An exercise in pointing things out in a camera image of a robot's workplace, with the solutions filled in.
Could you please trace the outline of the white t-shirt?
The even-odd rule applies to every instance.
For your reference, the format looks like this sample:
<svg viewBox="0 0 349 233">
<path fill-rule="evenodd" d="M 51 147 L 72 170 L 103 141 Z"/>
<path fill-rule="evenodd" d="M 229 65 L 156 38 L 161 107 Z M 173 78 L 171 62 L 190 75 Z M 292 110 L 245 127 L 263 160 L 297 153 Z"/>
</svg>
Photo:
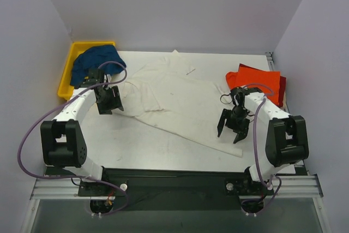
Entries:
<svg viewBox="0 0 349 233">
<path fill-rule="evenodd" d="M 242 149 L 218 138 L 222 90 L 212 81 L 193 78 L 194 70 L 177 51 L 145 65 L 119 85 L 122 115 L 241 157 Z"/>
</svg>

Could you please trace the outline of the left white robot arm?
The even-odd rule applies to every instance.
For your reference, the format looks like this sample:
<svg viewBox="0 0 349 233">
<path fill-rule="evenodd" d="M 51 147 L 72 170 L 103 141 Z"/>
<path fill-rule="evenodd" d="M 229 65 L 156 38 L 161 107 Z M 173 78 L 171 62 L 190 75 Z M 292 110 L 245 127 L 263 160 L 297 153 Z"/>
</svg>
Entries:
<svg viewBox="0 0 349 233">
<path fill-rule="evenodd" d="M 91 190 L 99 196 L 109 192 L 110 182 L 103 178 L 103 167 L 87 156 L 80 124 L 93 105 L 97 106 L 100 115 L 111 115 L 115 109 L 124 110 L 118 87 L 110 86 L 106 81 L 102 69 L 91 69 L 60 113 L 40 126 L 44 163 L 84 179 L 94 178 Z"/>
</svg>

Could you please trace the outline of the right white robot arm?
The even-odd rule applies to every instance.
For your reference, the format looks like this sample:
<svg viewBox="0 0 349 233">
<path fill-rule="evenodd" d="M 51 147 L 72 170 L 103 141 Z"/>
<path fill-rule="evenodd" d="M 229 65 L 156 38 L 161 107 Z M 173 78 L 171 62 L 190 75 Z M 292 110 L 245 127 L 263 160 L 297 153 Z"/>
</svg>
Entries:
<svg viewBox="0 0 349 233">
<path fill-rule="evenodd" d="M 255 163 L 247 169 L 249 176 L 242 179 L 242 189 L 253 194 L 261 188 L 270 186 L 270 180 L 283 168 L 309 157 L 306 121 L 302 116 L 291 115 L 278 108 L 258 87 L 236 87 L 231 89 L 234 107 L 221 113 L 217 130 L 221 135 L 225 127 L 236 133 L 234 143 L 247 137 L 253 114 L 252 138 Z M 258 157 L 257 123 L 267 125 L 265 157 Z"/>
</svg>

